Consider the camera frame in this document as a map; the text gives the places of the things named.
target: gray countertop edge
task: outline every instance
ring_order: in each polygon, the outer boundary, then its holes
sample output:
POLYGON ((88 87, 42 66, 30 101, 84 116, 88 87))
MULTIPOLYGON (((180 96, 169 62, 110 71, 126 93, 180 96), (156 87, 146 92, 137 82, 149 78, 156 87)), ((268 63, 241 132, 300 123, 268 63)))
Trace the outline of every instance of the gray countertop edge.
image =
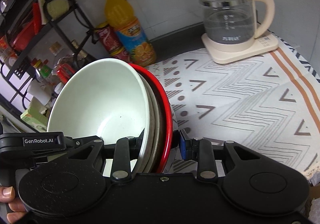
POLYGON ((157 54, 156 62, 204 47, 203 33, 205 30, 201 22, 150 40, 157 54))

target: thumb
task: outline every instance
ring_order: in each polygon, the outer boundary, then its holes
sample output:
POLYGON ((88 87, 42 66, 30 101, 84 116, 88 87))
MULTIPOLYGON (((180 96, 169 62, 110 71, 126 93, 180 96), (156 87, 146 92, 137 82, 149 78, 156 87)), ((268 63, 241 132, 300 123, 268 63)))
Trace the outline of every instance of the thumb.
POLYGON ((0 202, 11 202, 15 198, 16 193, 14 188, 0 186, 0 202))

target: glass kettle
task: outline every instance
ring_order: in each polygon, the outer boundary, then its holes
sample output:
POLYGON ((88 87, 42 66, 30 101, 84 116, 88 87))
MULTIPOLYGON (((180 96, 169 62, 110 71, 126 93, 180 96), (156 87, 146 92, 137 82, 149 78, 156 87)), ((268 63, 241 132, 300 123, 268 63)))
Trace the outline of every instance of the glass kettle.
POLYGON ((204 27, 215 48, 226 52, 242 51, 253 45, 271 25, 275 15, 273 0, 200 0, 204 27), (266 15, 257 27, 255 1, 266 4, 266 15))

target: red bowl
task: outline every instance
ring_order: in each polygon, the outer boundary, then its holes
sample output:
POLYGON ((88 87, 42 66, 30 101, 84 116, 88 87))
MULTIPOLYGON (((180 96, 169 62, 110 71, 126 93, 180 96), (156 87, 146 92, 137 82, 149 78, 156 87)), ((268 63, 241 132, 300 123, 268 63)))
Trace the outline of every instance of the red bowl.
POLYGON ((164 91, 163 86, 151 72, 135 64, 130 64, 130 66, 132 66, 140 75, 142 75, 145 78, 145 80, 148 82, 148 84, 151 86, 151 88, 154 91, 159 92, 161 100, 158 100, 158 101, 160 101, 164 107, 164 115, 165 115, 165 121, 166 121, 165 144, 164 144, 164 150, 162 153, 162 157, 160 159, 159 166, 156 170, 157 173, 162 173, 168 161, 168 157, 171 149, 171 142, 172 142, 173 126, 172 126, 172 114, 171 114, 169 99, 167 97, 167 94, 164 91))

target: orange stripe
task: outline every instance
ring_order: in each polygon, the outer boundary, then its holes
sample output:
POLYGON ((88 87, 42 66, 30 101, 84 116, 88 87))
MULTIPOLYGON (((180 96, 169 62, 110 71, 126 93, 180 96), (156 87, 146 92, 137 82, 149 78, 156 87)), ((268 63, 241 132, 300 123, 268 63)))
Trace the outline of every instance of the orange stripe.
POLYGON ((314 98, 316 105, 318 109, 320 110, 320 101, 318 98, 318 95, 316 94, 316 91, 314 90, 313 86, 310 84, 310 82, 302 75, 302 73, 299 71, 299 69, 292 63, 292 61, 285 55, 283 50, 281 48, 278 48, 278 51, 280 55, 284 58, 284 60, 290 65, 290 67, 293 68, 293 70, 297 73, 298 77, 303 81, 303 83, 306 84, 306 86, 309 88, 312 97, 314 98))
POLYGON ((278 58, 278 56, 272 51, 270 52, 271 56, 274 58, 274 60, 278 63, 278 65, 283 69, 283 71, 288 75, 290 81, 297 87, 297 89, 299 90, 299 92, 301 93, 307 108, 310 112, 311 117, 313 118, 314 122, 316 123, 316 126, 318 128, 318 131, 320 133, 320 121, 319 118, 315 112, 315 110, 312 107, 312 104, 310 102, 310 99, 307 95, 307 92, 303 89, 303 87, 299 84, 299 82, 297 80, 295 80, 294 76, 292 75, 292 73, 289 71, 289 69, 287 69, 287 67, 281 62, 281 60, 278 58))

